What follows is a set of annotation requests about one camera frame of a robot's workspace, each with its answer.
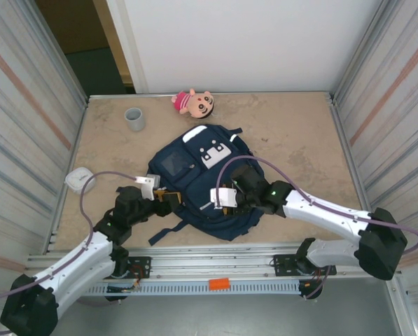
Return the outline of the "navy blue backpack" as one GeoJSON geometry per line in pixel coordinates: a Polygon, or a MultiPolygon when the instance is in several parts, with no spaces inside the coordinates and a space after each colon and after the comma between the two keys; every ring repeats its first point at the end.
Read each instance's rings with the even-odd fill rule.
{"type": "Polygon", "coordinates": [[[252,209],[240,216],[226,216],[214,206],[210,190],[231,158],[253,155],[239,137],[241,128],[198,125],[159,150],[148,163],[148,174],[160,176],[160,188],[181,193],[182,204],[174,211],[181,222],[161,230],[148,240],[152,246],[170,232],[187,225],[212,237],[232,241],[259,223],[263,212],[252,209]]]}

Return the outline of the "white square container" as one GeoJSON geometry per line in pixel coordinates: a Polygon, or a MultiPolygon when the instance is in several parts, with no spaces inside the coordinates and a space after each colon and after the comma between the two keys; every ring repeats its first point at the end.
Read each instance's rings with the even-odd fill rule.
{"type": "Polygon", "coordinates": [[[80,193],[93,173],[85,167],[79,167],[69,172],[64,180],[64,183],[74,192],[80,193]]]}

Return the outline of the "pink plush doll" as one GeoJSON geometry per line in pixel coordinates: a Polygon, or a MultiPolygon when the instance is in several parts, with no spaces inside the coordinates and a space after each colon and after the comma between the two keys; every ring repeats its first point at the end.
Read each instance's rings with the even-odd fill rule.
{"type": "Polygon", "coordinates": [[[209,91],[180,92],[171,98],[174,108],[180,115],[188,114],[197,119],[208,118],[214,110],[214,98],[209,91]]]}

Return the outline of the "aluminium mounting rail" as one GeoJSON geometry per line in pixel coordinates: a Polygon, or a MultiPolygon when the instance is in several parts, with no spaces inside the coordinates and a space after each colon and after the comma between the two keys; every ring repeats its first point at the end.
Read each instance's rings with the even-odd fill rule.
{"type": "Polygon", "coordinates": [[[152,258],[150,279],[199,281],[264,279],[275,276],[272,257],[294,254],[298,242],[130,248],[131,256],[152,258]]]}

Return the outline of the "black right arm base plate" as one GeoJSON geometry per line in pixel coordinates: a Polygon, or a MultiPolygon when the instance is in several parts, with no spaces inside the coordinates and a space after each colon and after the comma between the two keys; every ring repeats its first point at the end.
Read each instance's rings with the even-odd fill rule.
{"type": "Polygon", "coordinates": [[[279,254],[272,257],[271,266],[277,277],[295,277],[295,276],[325,276],[336,275],[336,266],[317,267],[306,257],[297,257],[296,254],[279,254]]]}

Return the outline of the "grey cup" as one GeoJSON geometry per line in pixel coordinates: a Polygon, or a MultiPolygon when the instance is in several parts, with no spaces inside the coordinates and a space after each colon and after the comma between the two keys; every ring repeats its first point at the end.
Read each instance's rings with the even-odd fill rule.
{"type": "Polygon", "coordinates": [[[140,108],[129,108],[124,116],[128,127],[133,132],[140,132],[145,128],[146,121],[140,108]]]}

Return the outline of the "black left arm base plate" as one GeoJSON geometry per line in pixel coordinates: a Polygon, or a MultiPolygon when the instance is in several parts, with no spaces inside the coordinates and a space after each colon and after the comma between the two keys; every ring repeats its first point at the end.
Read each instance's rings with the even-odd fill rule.
{"type": "Polygon", "coordinates": [[[151,272],[151,257],[134,257],[127,258],[127,264],[121,273],[116,273],[118,268],[113,274],[106,279],[148,279],[151,272]]]}

